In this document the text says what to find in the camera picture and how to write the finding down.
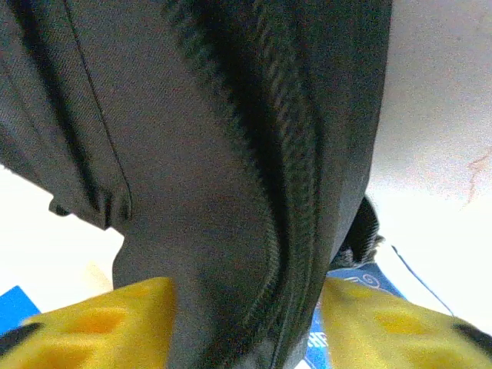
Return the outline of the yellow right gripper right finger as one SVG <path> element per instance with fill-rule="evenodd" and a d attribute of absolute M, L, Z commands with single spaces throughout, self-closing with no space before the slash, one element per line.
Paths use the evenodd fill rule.
<path fill-rule="evenodd" d="M 327 278 L 321 319 L 334 368 L 489 368 L 491 337 L 375 288 Z"/>

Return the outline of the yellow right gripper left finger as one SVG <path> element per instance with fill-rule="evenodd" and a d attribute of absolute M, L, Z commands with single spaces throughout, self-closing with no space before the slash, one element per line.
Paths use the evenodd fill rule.
<path fill-rule="evenodd" d="M 1 337 L 3 368 L 164 368 L 175 285 L 151 278 L 25 319 Z"/>

